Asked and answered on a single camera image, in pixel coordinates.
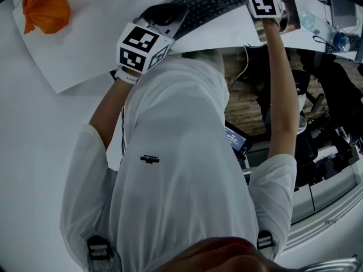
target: clear plastic bottle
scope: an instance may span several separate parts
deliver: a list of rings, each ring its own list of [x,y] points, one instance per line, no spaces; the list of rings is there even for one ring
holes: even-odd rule
[[[300,20],[301,24],[307,30],[320,37],[335,49],[339,49],[341,52],[347,52],[351,47],[348,36],[339,32],[324,20],[316,17],[314,14],[305,11],[300,16]]]

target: digital display screen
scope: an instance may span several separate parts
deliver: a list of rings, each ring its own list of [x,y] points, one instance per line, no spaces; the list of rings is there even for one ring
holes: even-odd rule
[[[235,131],[232,131],[231,129],[225,127],[227,137],[229,142],[231,143],[232,148],[235,151],[240,151],[244,143],[246,142],[246,139],[243,138],[241,135],[237,134]]]

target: mouse pad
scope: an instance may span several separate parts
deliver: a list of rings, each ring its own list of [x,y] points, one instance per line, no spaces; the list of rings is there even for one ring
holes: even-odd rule
[[[288,11],[290,18],[289,18],[289,24],[286,27],[286,30],[284,32],[281,32],[281,34],[285,34],[288,32],[292,32],[294,30],[300,29],[300,19],[299,19],[299,13],[297,12],[295,0],[282,0],[285,3],[286,10]],[[262,43],[266,41],[266,35],[263,30],[263,25],[261,22],[261,19],[254,18],[252,15],[252,20],[255,24],[255,28],[257,30],[257,34],[259,36],[259,39]]]

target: white desk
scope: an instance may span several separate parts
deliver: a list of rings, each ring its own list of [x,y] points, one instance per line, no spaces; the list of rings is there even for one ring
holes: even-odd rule
[[[116,42],[127,22],[138,17],[149,6],[167,0],[68,0],[70,24],[54,35],[39,29],[22,38],[39,69],[59,93],[117,68]],[[25,26],[22,4],[17,3],[13,16],[20,33]],[[324,6],[317,0],[296,0],[298,10],[306,10],[325,19]],[[357,10],[362,23],[363,14]],[[330,8],[326,7],[330,19]],[[312,34],[300,29],[282,36],[286,47],[323,52],[325,45],[315,42]],[[229,12],[196,29],[177,41],[173,53],[225,48],[245,44],[261,45],[246,6]],[[355,53],[344,54],[355,58]]]

